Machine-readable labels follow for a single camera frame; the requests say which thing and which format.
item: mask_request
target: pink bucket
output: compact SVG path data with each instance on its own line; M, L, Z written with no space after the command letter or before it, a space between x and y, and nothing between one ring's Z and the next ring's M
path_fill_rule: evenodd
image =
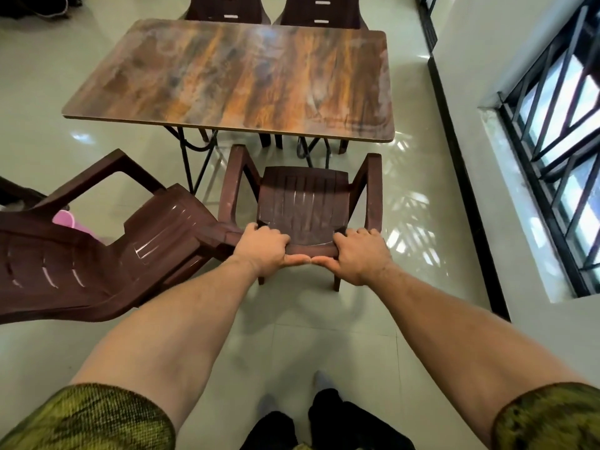
M58 224L59 226L71 227L73 229L80 230L81 232L88 233L96 240L98 240L98 237L94 235L94 232L75 221L75 217L73 216L73 214L66 210L60 210L56 215L54 215L54 218L52 218L52 222L54 224Z

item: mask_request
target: glossy floor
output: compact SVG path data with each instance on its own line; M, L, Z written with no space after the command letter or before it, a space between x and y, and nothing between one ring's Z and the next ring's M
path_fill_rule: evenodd
M263 0L271 19L284 0ZM367 152L384 167L384 235L410 273L488 307L479 264L427 72L428 52L414 0L362 0L371 29L387 33L396 137L389 144L351 142L332 166L353 176ZM139 18L177 18L188 0L84 0L72 18L0 20L0 175L49 193L115 148L164 184L185 184L178 145L160 127L65 120L61 108L121 35ZM188 130L193 140L197 133ZM293 139L284 150L261 149L257 135L222 133L198 197L212 211L228 146L245 143L259 169L303 166ZM324 164L323 147L314 160ZM199 170L203 153L191 155ZM256 204L247 185L240 222ZM114 176L72 205L81 223L106 241L147 198ZM364 198L352 226L364 221ZM349 400L407 434L417 448L480 448L397 332L379 299L318 267L282 271L254 285L237 314L206 391L179 437L180 448L236 450L255 420L256 404L273 393L308 440L312 373L325 369ZM98 324L29 322L0 326L0 433L65 385L94 344L118 320Z

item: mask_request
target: table top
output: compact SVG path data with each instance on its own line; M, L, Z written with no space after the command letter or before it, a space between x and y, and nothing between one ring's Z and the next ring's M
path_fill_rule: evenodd
M385 33L139 20L66 118L390 142Z

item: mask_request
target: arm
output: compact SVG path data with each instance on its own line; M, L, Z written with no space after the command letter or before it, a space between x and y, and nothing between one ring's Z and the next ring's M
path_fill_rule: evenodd
M376 230L335 234L339 261L315 257L384 302L431 377L488 447L499 411L519 395L557 382L582 382L541 345L490 312L402 271Z
M285 266L289 236L249 224L233 256L149 301L110 331L71 381L115 385L153 401L176 430L202 394L250 285Z

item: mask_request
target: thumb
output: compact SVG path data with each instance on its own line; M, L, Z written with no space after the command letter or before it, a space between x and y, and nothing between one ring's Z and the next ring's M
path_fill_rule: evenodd
M286 254L283 257L284 267L294 267L296 265L304 265L310 263L310 257L306 254Z
M325 267L327 270L329 270L335 275L339 276L339 273L341 272L340 263L336 261L333 257L317 256L313 257L310 261L315 265Z

